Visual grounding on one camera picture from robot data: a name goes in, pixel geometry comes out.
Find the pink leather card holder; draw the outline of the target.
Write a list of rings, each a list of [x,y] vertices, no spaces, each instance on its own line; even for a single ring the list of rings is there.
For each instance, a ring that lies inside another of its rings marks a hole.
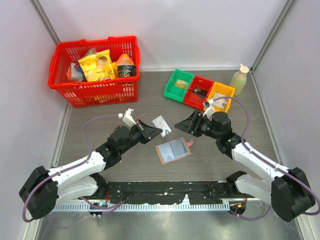
[[[186,141],[184,137],[162,143],[155,147],[157,155],[162,165],[174,162],[192,154],[190,147],[194,140]]]

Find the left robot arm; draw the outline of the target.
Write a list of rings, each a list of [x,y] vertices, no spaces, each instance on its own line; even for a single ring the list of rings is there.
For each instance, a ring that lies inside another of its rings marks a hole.
[[[107,141],[89,155],[61,167],[35,168],[19,191],[26,223],[43,218],[56,205],[80,197],[102,199],[107,184],[100,172],[113,167],[122,155],[138,143],[146,144],[162,133],[162,129],[136,120],[131,127],[120,125]]]

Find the white VIP credit card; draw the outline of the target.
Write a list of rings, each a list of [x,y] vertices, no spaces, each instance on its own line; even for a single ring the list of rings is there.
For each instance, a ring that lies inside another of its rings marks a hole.
[[[212,100],[213,100],[213,105],[217,108],[220,108],[222,110],[224,110],[227,106],[228,103],[228,99],[224,98],[225,95],[215,92]]]

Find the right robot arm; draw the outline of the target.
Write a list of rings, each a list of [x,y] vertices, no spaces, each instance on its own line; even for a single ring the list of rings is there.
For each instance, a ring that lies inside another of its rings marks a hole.
[[[194,111],[187,119],[176,123],[175,128],[195,137],[205,135],[216,141],[218,150],[239,162],[258,179],[238,171],[227,180],[226,193],[233,198],[247,194],[268,205],[284,221],[290,222],[316,204],[306,174],[298,167],[287,168],[256,151],[232,129],[231,120],[225,112],[215,112],[207,117]]]

